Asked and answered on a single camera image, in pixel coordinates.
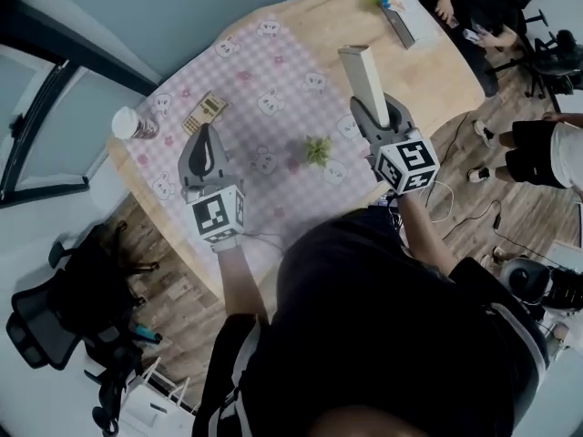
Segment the white cup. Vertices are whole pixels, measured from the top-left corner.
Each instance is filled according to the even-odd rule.
[[[120,139],[152,139],[159,131],[158,124],[144,118],[133,108],[122,107],[111,120],[111,130]]]

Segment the wooden floor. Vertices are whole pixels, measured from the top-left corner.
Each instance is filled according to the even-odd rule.
[[[494,58],[495,65],[499,65],[506,56],[494,54]],[[516,68],[501,74],[500,85],[497,97],[488,100],[476,112],[453,119],[432,137],[443,161],[445,150],[459,127],[458,137],[437,178],[454,191],[454,205],[451,216],[436,223],[437,229],[444,236],[466,217],[480,216],[498,199],[502,203],[501,234],[543,254],[554,239],[578,244],[579,222],[572,191],[510,185],[494,178],[480,184],[469,184],[465,180],[470,168],[480,164],[497,166],[504,162],[503,149],[486,148],[475,134],[474,119],[482,119],[493,131],[503,132],[510,129],[515,120],[540,118],[552,109],[548,99],[524,96],[526,77]],[[450,205],[451,193],[437,184],[429,202],[433,219],[444,219]],[[447,238],[447,245],[457,257],[471,256],[479,260],[495,245],[514,252],[521,250],[492,230],[499,211],[500,207],[494,204],[483,218],[466,222]],[[126,259],[143,263],[158,261],[160,265],[160,270],[154,274],[134,276],[130,280],[133,290],[148,300],[137,311],[136,320],[164,336],[158,347],[144,347],[145,363],[161,356],[163,370],[171,379],[190,376],[186,401],[196,405],[202,394],[214,339],[225,319],[223,306],[189,271],[132,197],[128,197],[109,220],[109,230],[113,231],[122,219],[128,223],[121,244]],[[261,292],[272,313],[275,280],[266,279]]]

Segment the white sneaker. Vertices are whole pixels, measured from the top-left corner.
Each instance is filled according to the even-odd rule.
[[[486,254],[484,257],[480,259],[480,265],[486,270],[491,270],[492,266],[494,265],[494,260],[492,259],[492,256]]]
[[[482,120],[474,121],[474,131],[484,140],[487,147],[491,149],[496,147],[496,135],[486,127]]]
[[[509,260],[508,253],[499,246],[496,246],[494,248],[494,250],[492,251],[492,256],[494,256],[494,260],[498,262],[505,262]]]
[[[467,180],[470,183],[479,183],[490,178],[490,168],[472,168],[467,172]]]

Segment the office chair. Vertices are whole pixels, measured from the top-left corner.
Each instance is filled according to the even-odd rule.
[[[114,237],[116,259],[123,228],[118,226]],[[86,375],[100,384],[101,406],[93,410],[94,421],[104,436],[112,437],[118,433],[121,394],[128,375],[141,369],[142,350],[133,341],[159,344],[162,337],[133,323],[133,309],[144,300],[134,297],[124,275],[136,273],[136,268],[121,269],[107,255],[96,238],[99,230],[94,227],[76,249],[53,247],[51,265],[65,255],[71,259],[49,281],[12,297],[14,312],[6,332],[34,369],[49,364],[62,371],[83,340],[87,354],[106,368],[97,377],[87,371]]]
[[[116,227],[112,244],[111,244],[111,254],[110,258],[115,261],[116,264],[119,264],[119,240],[121,238],[121,233],[128,228],[128,224],[125,221],[119,222],[118,226]],[[100,227],[96,227],[94,230],[91,231],[93,234],[94,231],[99,231]],[[48,255],[48,263],[54,269],[58,265],[58,262],[67,256],[73,255],[77,248],[72,249],[65,249],[63,245],[57,241],[53,244],[51,251]],[[124,275],[135,275],[139,273],[148,273],[153,272],[159,269],[159,265],[157,262],[153,264],[147,264],[142,266],[132,266],[132,267],[119,267],[120,270],[123,272]]]
[[[532,76],[530,91],[527,91],[525,95],[533,97],[539,88],[538,98],[540,99],[547,97],[545,85],[554,94],[572,94],[575,86],[581,86],[583,46],[577,44],[570,31],[559,31],[557,37],[551,34],[551,40],[547,43],[536,39],[534,50],[528,44],[526,51],[526,55],[522,58],[511,59],[509,63],[493,68],[491,73],[513,66],[523,66]]]

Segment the small potted plant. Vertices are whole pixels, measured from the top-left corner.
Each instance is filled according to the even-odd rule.
[[[306,161],[308,164],[316,164],[320,167],[326,167],[326,162],[330,158],[330,152],[332,150],[332,140],[328,136],[306,136],[305,149]]]

